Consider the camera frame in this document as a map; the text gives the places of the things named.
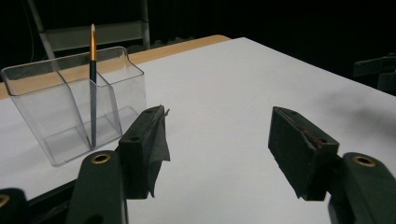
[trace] clear plastic container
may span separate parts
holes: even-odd
[[[120,138],[146,109],[144,73],[125,48],[97,51],[96,83],[89,56],[2,70],[8,95],[54,166]]]

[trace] wooden table edge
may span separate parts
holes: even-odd
[[[217,44],[219,42],[230,40],[225,35],[211,35],[207,37],[197,38],[174,45],[169,45],[157,49],[148,49],[137,53],[129,54],[129,59],[134,64],[146,63],[152,60],[160,59],[169,55],[177,54],[183,51],[198,49],[204,46]],[[0,83],[0,100],[8,98],[6,85]]]

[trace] plastic pen holder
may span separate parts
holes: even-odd
[[[144,73],[125,48],[97,51],[96,83],[89,79],[89,56],[2,70],[8,95],[53,166],[120,138],[146,109]]]

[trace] dark background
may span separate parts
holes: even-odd
[[[140,18],[138,0],[35,0],[35,3],[46,29]],[[373,87],[376,76],[353,77],[353,63],[396,52],[396,19],[392,9],[383,2],[352,7],[321,3],[307,7],[287,2],[148,0],[151,43],[166,43],[176,37],[243,36]],[[46,59],[26,0],[2,0],[0,13],[0,68]]]

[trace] white table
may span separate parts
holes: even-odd
[[[275,105],[336,139],[340,156],[372,156],[396,175],[391,95],[246,38],[138,66],[148,107],[170,109],[171,161],[163,162],[156,198],[128,202],[130,223],[330,223],[330,195],[297,199],[267,147]],[[52,167],[12,101],[0,109],[0,189],[21,188],[31,199],[77,177],[83,158]]]

